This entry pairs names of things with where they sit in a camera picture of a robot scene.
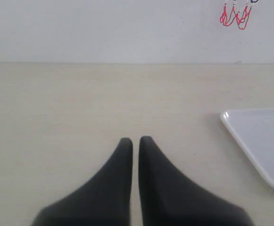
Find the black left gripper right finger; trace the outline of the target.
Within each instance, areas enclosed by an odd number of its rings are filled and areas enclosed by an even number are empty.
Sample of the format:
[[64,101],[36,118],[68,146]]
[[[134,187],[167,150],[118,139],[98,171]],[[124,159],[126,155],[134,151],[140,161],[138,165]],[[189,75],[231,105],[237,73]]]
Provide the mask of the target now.
[[252,226],[248,213],[197,185],[152,137],[139,145],[139,192],[145,226]]

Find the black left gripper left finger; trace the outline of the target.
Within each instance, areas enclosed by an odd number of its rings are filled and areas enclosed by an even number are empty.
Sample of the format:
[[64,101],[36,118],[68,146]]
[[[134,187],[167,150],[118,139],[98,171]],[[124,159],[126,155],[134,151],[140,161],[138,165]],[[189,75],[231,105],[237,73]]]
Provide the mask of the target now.
[[120,139],[102,168],[83,186],[43,208],[33,226],[129,226],[133,144]]

